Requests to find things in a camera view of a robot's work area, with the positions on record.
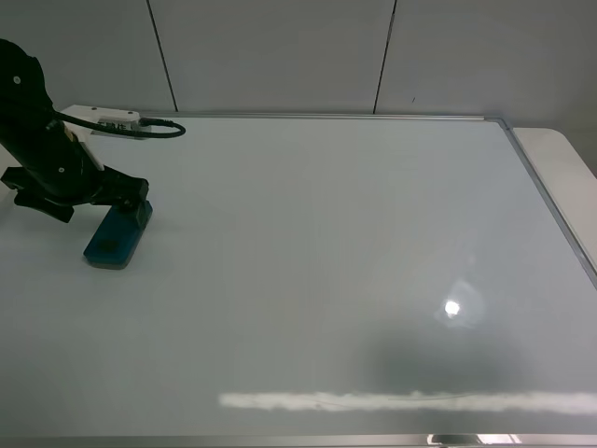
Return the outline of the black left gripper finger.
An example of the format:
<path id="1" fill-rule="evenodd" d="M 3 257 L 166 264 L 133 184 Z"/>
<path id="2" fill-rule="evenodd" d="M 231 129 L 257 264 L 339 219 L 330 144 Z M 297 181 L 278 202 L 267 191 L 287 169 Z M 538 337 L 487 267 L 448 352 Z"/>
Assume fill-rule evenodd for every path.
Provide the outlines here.
<path id="1" fill-rule="evenodd" d="M 98 174 L 95 204 L 110 206 L 110 211 L 143 230 L 150 219 L 147 200 L 148 181 L 105 166 Z"/>
<path id="2" fill-rule="evenodd" d="M 16 187 L 15 190 L 14 204 L 42 212 L 61 222 L 68 223 L 75 212 L 67 189 L 29 185 Z"/>

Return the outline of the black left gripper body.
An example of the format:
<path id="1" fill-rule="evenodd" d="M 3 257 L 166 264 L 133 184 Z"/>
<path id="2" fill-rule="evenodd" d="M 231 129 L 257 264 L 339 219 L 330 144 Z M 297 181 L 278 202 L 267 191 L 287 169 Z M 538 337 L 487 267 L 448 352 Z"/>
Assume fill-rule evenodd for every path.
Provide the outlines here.
<path id="1" fill-rule="evenodd" d="M 1 122 L 1 145 L 20 164 L 8 167 L 1 181 L 57 204 L 108 204 L 104 172 L 64 123 L 40 125 Z"/>

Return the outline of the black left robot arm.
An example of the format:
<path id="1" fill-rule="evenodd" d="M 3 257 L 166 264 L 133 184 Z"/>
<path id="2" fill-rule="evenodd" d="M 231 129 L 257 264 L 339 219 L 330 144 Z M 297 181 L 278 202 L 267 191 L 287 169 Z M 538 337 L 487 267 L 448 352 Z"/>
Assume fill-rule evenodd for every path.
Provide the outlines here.
<path id="1" fill-rule="evenodd" d="M 20 164 L 1 181 L 16 205 L 69 222 L 74 207 L 108 205 L 144 229 L 148 182 L 101 165 L 53 108 L 39 61 L 1 41 L 1 145 Z"/>

